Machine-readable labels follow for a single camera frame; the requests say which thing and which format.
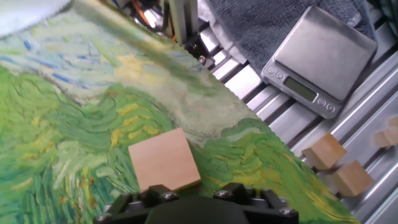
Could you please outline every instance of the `yellow brushstroke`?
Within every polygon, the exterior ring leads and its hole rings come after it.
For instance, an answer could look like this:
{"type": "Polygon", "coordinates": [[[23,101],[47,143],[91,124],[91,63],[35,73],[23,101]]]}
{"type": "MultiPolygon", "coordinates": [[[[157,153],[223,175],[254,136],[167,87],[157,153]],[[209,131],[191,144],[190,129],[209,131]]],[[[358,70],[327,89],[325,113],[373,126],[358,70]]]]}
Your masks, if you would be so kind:
{"type": "Polygon", "coordinates": [[[84,183],[83,183],[83,191],[85,193],[85,198],[86,198],[87,202],[89,202],[91,194],[90,194],[90,185],[88,184],[87,181],[84,181],[84,183]]]}
{"type": "Polygon", "coordinates": [[[88,204],[90,205],[91,208],[96,207],[96,202],[95,202],[94,196],[90,196],[90,199],[88,200],[88,204]]]}
{"type": "Polygon", "coordinates": [[[63,205],[64,203],[67,203],[68,202],[68,198],[67,197],[64,197],[64,196],[58,196],[58,203],[60,204],[60,205],[63,205]]]}
{"type": "Polygon", "coordinates": [[[261,180],[261,173],[257,170],[254,173],[248,173],[246,175],[234,175],[232,182],[242,183],[244,185],[254,185],[259,180],[261,180]]]}
{"type": "Polygon", "coordinates": [[[34,146],[34,147],[39,147],[39,146],[45,141],[45,138],[50,134],[50,132],[51,132],[51,130],[47,131],[45,134],[43,134],[42,136],[40,136],[40,137],[38,138],[38,140],[36,140],[36,141],[33,142],[33,146],[34,146]]]}
{"type": "Polygon", "coordinates": [[[119,115],[125,115],[126,113],[130,113],[131,111],[140,108],[136,103],[126,105],[121,109],[116,110],[119,115]]]}
{"type": "Polygon", "coordinates": [[[83,177],[87,177],[89,171],[90,171],[89,167],[84,167],[82,172],[81,172],[83,177]]]}
{"type": "Polygon", "coordinates": [[[145,73],[143,64],[156,67],[154,62],[139,60],[135,55],[120,55],[116,57],[123,65],[115,68],[114,74],[123,79],[123,83],[140,83],[143,85],[161,85],[166,77],[145,73]]]}
{"type": "Polygon", "coordinates": [[[39,126],[39,122],[40,122],[41,118],[34,118],[32,120],[32,122],[30,122],[31,125],[38,127],[39,126]]]}
{"type": "Polygon", "coordinates": [[[114,130],[111,136],[111,147],[117,146],[119,144],[119,138],[122,137],[123,133],[119,128],[114,130]]]}
{"type": "Polygon", "coordinates": [[[142,134],[142,130],[134,131],[133,133],[129,133],[129,139],[135,139],[138,135],[142,134]]]}
{"type": "Polygon", "coordinates": [[[333,193],[329,189],[325,189],[324,187],[322,187],[323,182],[320,179],[315,178],[315,176],[311,176],[310,183],[312,186],[321,191],[322,195],[337,201],[337,198],[335,197],[335,195],[333,195],[333,193]]]}
{"type": "Polygon", "coordinates": [[[262,178],[264,180],[272,181],[277,184],[283,185],[283,181],[280,179],[280,172],[273,169],[271,166],[267,166],[261,170],[262,178]]]}
{"type": "Polygon", "coordinates": [[[47,150],[49,150],[50,148],[52,148],[54,146],[54,142],[53,141],[49,141],[49,143],[47,143],[42,150],[40,150],[40,153],[43,154],[45,153],[47,150]]]}
{"type": "Polygon", "coordinates": [[[247,146],[246,150],[244,151],[244,155],[241,156],[242,159],[247,160],[251,156],[253,156],[254,151],[257,149],[257,147],[254,144],[250,144],[247,146]]]}
{"type": "Polygon", "coordinates": [[[359,221],[353,217],[344,217],[341,215],[337,215],[336,211],[334,211],[330,206],[325,204],[320,198],[318,198],[313,192],[307,191],[307,195],[312,199],[313,204],[319,208],[319,210],[323,211],[327,216],[334,220],[343,221],[343,222],[351,222],[351,223],[359,223],[359,221]]]}
{"type": "Polygon", "coordinates": [[[291,156],[289,156],[289,155],[286,154],[285,152],[284,152],[284,154],[285,154],[286,159],[287,159],[289,162],[294,163],[294,160],[293,160],[293,158],[292,158],[291,156]]]}
{"type": "Polygon", "coordinates": [[[214,156],[216,159],[222,160],[222,161],[228,161],[229,162],[229,158],[225,157],[225,156],[220,156],[220,155],[215,155],[214,156]]]}
{"type": "Polygon", "coordinates": [[[25,154],[24,156],[18,158],[18,160],[23,160],[23,159],[35,159],[37,157],[36,153],[28,153],[25,154]]]}
{"type": "Polygon", "coordinates": [[[160,133],[160,129],[155,128],[155,127],[153,127],[153,126],[151,126],[151,125],[145,125],[145,126],[143,127],[143,130],[144,130],[147,134],[150,134],[150,135],[156,135],[156,134],[159,134],[159,133],[160,133]]]}
{"type": "Polygon", "coordinates": [[[70,197],[70,188],[69,188],[69,177],[65,177],[65,191],[67,192],[68,196],[70,197]]]}
{"type": "Polygon", "coordinates": [[[125,120],[123,121],[122,126],[124,126],[124,127],[129,126],[130,124],[136,122],[138,119],[139,119],[138,116],[133,116],[132,118],[125,119],[125,120]]]}
{"type": "Polygon", "coordinates": [[[209,177],[209,176],[206,176],[206,177],[209,178],[209,180],[213,181],[214,183],[218,184],[221,187],[224,187],[225,185],[228,184],[228,183],[222,182],[222,181],[220,181],[220,180],[218,180],[216,178],[212,178],[212,177],[209,177]]]}
{"type": "Polygon", "coordinates": [[[22,188],[27,187],[28,185],[30,185],[32,182],[33,182],[33,178],[29,178],[29,179],[23,181],[22,183],[18,184],[17,186],[11,187],[11,190],[22,189],[22,188]]]}

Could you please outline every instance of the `gray cloth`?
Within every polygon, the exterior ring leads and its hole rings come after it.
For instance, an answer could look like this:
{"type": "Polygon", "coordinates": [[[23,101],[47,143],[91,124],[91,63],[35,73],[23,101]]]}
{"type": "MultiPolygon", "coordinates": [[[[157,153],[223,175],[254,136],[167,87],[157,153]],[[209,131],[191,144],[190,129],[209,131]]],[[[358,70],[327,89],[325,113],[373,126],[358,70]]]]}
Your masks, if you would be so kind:
{"type": "Polygon", "coordinates": [[[217,21],[258,74],[304,11],[312,5],[374,39],[373,25],[362,0],[206,1],[217,21]]]}

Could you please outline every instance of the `light wood block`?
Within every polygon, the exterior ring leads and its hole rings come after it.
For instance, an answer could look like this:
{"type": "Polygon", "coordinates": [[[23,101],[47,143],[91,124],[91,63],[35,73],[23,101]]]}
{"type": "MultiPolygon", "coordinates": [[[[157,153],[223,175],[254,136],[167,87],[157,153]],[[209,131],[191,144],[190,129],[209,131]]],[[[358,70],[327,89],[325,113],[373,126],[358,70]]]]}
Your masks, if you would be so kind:
{"type": "Polygon", "coordinates": [[[141,190],[159,184],[179,190],[200,182],[182,128],[129,146],[129,152],[141,190]]]}
{"type": "Polygon", "coordinates": [[[398,127],[393,126],[374,134],[374,139],[379,147],[390,147],[398,144],[398,127]]]}
{"type": "Polygon", "coordinates": [[[338,192],[343,197],[355,197],[373,183],[372,177],[358,161],[345,164],[330,176],[338,192]]]}
{"type": "Polygon", "coordinates": [[[314,145],[302,152],[318,170],[332,168],[347,153],[330,133],[325,134],[314,145]]]}
{"type": "Polygon", "coordinates": [[[390,126],[397,126],[398,127],[398,116],[390,118],[388,120],[388,123],[390,124],[390,126]]]}

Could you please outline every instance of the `kitchen scale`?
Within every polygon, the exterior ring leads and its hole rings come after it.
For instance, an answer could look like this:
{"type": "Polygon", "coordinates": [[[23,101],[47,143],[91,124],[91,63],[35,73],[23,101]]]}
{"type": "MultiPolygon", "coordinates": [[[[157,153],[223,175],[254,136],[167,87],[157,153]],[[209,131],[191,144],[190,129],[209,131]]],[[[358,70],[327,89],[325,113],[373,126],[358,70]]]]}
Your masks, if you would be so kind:
{"type": "Polygon", "coordinates": [[[377,43],[316,6],[309,7],[261,78],[326,119],[342,109],[377,43]]]}

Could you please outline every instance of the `bolt head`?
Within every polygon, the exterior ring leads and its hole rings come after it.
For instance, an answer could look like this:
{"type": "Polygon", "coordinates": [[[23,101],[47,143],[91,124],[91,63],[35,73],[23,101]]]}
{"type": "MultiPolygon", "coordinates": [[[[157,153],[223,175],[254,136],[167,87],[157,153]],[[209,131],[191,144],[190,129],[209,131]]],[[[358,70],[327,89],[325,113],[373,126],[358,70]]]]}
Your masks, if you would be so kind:
{"type": "Polygon", "coordinates": [[[199,61],[200,63],[204,64],[204,63],[206,62],[205,56],[203,56],[203,55],[199,56],[198,61],[199,61]]]}
{"type": "Polygon", "coordinates": [[[165,199],[170,199],[170,198],[174,198],[175,196],[177,196],[177,194],[174,192],[166,192],[166,193],[163,193],[162,196],[165,199]]]}
{"type": "Polygon", "coordinates": [[[107,203],[107,204],[104,206],[104,212],[107,212],[107,211],[111,208],[112,204],[113,204],[113,203],[107,203]]]}
{"type": "Polygon", "coordinates": [[[232,193],[227,190],[219,190],[216,192],[216,195],[219,197],[228,197],[228,196],[232,195],[232,193]]]}
{"type": "Polygon", "coordinates": [[[283,203],[289,202],[289,200],[287,200],[287,198],[285,198],[285,197],[279,197],[279,200],[280,200],[281,202],[283,202],[283,203]]]}
{"type": "Polygon", "coordinates": [[[280,212],[281,214],[283,214],[283,215],[292,215],[292,214],[296,213],[297,211],[294,210],[293,208],[287,208],[287,207],[285,207],[285,208],[279,209],[279,212],[280,212]]]}
{"type": "Polygon", "coordinates": [[[103,222],[103,221],[105,221],[105,220],[110,219],[111,217],[112,217],[112,215],[111,215],[110,213],[105,212],[105,213],[102,214],[102,215],[98,215],[96,219],[97,219],[97,221],[99,221],[99,222],[103,222]]]}

